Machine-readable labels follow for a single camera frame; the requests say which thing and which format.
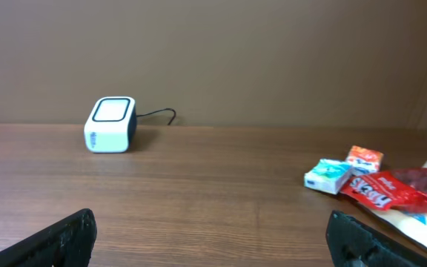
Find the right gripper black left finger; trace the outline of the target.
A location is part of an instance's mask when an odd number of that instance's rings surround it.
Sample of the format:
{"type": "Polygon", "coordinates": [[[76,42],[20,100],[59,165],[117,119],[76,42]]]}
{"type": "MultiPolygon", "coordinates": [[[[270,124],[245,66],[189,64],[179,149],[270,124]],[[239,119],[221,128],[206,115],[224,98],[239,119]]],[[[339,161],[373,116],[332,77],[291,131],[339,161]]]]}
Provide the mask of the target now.
{"type": "Polygon", "coordinates": [[[0,251],[0,267],[88,267],[97,227],[84,208],[0,251]]]}

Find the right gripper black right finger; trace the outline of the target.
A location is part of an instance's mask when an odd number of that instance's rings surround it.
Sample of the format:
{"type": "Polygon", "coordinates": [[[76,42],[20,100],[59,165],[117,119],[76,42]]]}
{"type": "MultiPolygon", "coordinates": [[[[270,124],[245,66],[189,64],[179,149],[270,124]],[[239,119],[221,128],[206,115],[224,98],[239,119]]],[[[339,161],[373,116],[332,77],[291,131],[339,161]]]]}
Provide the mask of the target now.
{"type": "MultiPolygon", "coordinates": [[[[374,211],[378,219],[427,250],[427,214],[374,211]]],[[[335,266],[427,267],[427,257],[341,211],[332,211],[326,241],[335,266]]]]}

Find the teal tissue pack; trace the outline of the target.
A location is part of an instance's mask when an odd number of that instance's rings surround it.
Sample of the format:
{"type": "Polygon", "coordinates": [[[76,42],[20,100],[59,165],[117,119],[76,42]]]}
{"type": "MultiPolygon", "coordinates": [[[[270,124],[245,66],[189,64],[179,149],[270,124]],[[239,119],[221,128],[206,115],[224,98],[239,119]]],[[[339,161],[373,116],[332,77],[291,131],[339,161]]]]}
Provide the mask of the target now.
{"type": "Polygon", "coordinates": [[[352,165],[345,161],[321,159],[304,176],[304,186],[328,194],[338,194],[351,177],[352,165]]]}

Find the orange tissue pack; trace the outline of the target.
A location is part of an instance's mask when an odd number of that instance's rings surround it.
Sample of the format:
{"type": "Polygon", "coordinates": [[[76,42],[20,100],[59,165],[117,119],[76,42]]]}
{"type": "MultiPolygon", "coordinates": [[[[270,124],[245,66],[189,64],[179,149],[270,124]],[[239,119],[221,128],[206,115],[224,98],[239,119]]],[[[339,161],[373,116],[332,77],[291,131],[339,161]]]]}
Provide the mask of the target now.
{"type": "Polygon", "coordinates": [[[380,170],[383,154],[353,145],[345,161],[352,166],[352,174],[361,176],[376,173],[380,170]]]}

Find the red snack packet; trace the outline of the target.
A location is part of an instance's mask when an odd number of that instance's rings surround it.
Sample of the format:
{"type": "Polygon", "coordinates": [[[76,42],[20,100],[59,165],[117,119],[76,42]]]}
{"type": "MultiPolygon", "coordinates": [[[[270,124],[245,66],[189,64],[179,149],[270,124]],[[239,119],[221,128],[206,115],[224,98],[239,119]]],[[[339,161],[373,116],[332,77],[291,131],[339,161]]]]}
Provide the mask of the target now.
{"type": "Polygon", "coordinates": [[[427,168],[397,169],[352,177],[340,192],[372,210],[427,213],[427,168]]]}

